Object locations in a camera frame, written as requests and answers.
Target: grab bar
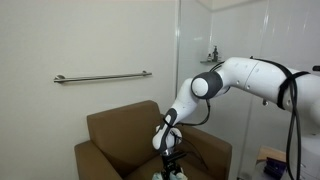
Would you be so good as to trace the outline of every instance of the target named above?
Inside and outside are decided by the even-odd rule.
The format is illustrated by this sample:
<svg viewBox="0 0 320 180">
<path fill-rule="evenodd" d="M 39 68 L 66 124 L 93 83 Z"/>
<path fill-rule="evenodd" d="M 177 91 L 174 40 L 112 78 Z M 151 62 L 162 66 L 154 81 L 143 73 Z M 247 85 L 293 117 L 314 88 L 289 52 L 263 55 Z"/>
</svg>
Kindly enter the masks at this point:
<svg viewBox="0 0 320 180">
<path fill-rule="evenodd" d="M 115 78 L 128 78 L 136 76 L 149 76 L 152 75 L 150 72 L 142 71 L 142 73 L 137 74 L 123 74 L 123 75 L 110 75 L 110 76 L 93 76 L 93 77 L 78 77 L 78 78 L 65 78 L 63 75 L 57 75 L 53 82 L 55 83 L 64 83 L 71 81 L 90 81 L 90 80 L 99 80 L 99 79 L 115 79 Z"/>
</svg>

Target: white wall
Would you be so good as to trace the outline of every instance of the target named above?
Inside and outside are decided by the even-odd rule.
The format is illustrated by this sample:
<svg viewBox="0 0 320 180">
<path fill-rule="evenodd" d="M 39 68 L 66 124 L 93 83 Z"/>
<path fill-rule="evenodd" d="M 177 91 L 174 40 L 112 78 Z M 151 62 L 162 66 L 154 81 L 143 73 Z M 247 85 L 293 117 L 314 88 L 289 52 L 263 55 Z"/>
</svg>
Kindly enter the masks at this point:
<svg viewBox="0 0 320 180">
<path fill-rule="evenodd" d="M 202 43 L 186 42 L 181 39 L 179 83 L 187 77 L 188 72 L 193 75 L 196 72 L 206 71 L 214 65 L 199 63 L 207 56 L 208 49 L 212 49 L 212 45 L 218 46 L 219 55 L 224 60 L 229 57 L 254 56 L 310 72 L 312 72 L 313 65 L 319 65 L 319 1 L 255 0 L 244 2 L 234 0 L 228 2 L 234 2 L 234 4 L 229 5 L 223 0 L 213 0 L 211 10 L 203 6 L 200 10 L 198 5 L 194 5 L 193 8 L 189 7 L 189 11 L 185 14 L 182 14 L 182 23 L 185 23 L 184 26 L 189 26 L 190 29 L 182 27 L 181 31 L 189 32 L 188 38 L 191 40 L 196 37 L 207 37 L 207 39 L 201 39 Z M 199 26 L 199 24 L 208 23 L 207 14 L 197 13 L 204 11 L 209 11 L 212 15 L 211 34 L 209 35 L 206 27 Z M 188 16 L 202 19 L 202 22 L 194 26 L 193 21 L 188 20 Z M 188 57 L 192 57 L 193 61 L 187 61 Z M 199 128 L 233 145 L 229 179 L 235 179 L 238 172 L 239 176 L 250 179 L 261 145 L 285 151 L 290 113 L 278 109 L 274 104 L 264 107 L 261 98 L 238 89 L 231 89 L 227 95 L 211 100 L 211 102 L 213 104 L 211 118 L 206 125 Z M 200 121 L 205 115 L 206 108 L 201 104 L 188 121 Z"/>
<path fill-rule="evenodd" d="M 0 2 L 0 179 L 78 179 L 86 116 L 174 100 L 176 1 Z M 151 77 L 59 85 L 67 77 Z"/>
</svg>

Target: chair backrest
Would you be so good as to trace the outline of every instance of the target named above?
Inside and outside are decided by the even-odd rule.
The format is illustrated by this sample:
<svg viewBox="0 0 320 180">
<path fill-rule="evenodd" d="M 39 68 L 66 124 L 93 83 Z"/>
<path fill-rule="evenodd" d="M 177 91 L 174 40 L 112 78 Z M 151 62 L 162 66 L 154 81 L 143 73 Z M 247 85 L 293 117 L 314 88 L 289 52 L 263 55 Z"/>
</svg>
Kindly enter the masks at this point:
<svg viewBox="0 0 320 180">
<path fill-rule="evenodd" d="M 90 139 L 125 177 L 158 155 L 152 137 L 160 119 L 157 103 L 144 101 L 89 115 L 87 123 Z"/>
</svg>

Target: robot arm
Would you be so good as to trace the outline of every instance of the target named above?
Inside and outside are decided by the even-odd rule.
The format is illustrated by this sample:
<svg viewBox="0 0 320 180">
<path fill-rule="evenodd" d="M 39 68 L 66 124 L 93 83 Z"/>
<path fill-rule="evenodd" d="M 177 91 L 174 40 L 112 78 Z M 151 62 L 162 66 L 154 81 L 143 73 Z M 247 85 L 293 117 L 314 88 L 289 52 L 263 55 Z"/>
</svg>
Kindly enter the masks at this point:
<svg viewBox="0 0 320 180">
<path fill-rule="evenodd" d="M 298 72 L 293 69 L 289 71 L 292 74 Z M 230 58 L 217 72 L 205 72 L 187 79 L 153 138 L 154 148 L 163 152 L 175 145 L 171 128 L 195 110 L 199 99 L 211 99 L 226 93 L 230 87 L 236 87 L 277 103 L 279 87 L 286 78 L 273 64 L 247 58 Z M 297 78 L 296 82 L 300 116 L 320 125 L 320 78 L 308 74 Z M 283 108 L 292 111 L 291 102 L 289 90 L 286 90 L 281 102 Z"/>
</svg>

